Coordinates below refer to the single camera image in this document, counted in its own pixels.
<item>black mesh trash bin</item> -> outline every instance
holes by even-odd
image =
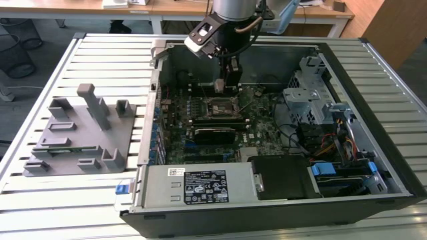
[[[36,70],[33,61],[20,45],[20,38],[12,34],[0,35],[0,70],[13,79],[28,76]]]
[[[27,50],[36,49],[43,45],[33,20],[21,18],[0,18],[0,25],[8,34],[20,38],[21,47]]]

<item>wooden desk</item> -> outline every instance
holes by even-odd
[[[202,21],[206,13],[207,3],[192,0],[155,0],[151,9],[151,14],[159,18],[158,21]],[[346,12],[339,12],[312,6],[296,10],[291,24],[332,25],[327,36],[338,38],[342,35],[347,21],[354,16],[348,8],[346,8]]]
[[[152,32],[162,34],[162,21],[202,21],[207,11],[207,3],[191,0],[151,0],[148,5],[131,4],[130,8],[118,9],[102,9],[102,2],[103,0],[0,0],[0,17],[150,20]],[[339,37],[348,19],[354,18],[350,10],[338,12],[316,6],[306,7],[304,10],[296,10],[291,23],[332,25],[328,37]]]
[[[130,8],[103,9],[103,0],[0,0],[0,13],[131,15],[131,11],[146,11],[150,14],[154,2],[130,5]]]

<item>white sticker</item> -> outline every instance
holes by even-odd
[[[227,198],[228,197],[228,194],[227,193],[220,193],[218,194],[218,198]]]
[[[184,176],[186,168],[168,168],[167,175],[171,176]]]
[[[130,11],[131,14],[148,14],[148,11]]]

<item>gray plastic stand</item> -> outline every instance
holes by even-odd
[[[72,106],[65,98],[52,100],[52,117],[25,163],[25,177],[124,171],[136,106],[127,100],[106,105],[94,90],[92,84],[78,88],[87,106]]]

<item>power supply label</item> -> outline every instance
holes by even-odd
[[[226,170],[184,172],[184,203],[228,203]]]

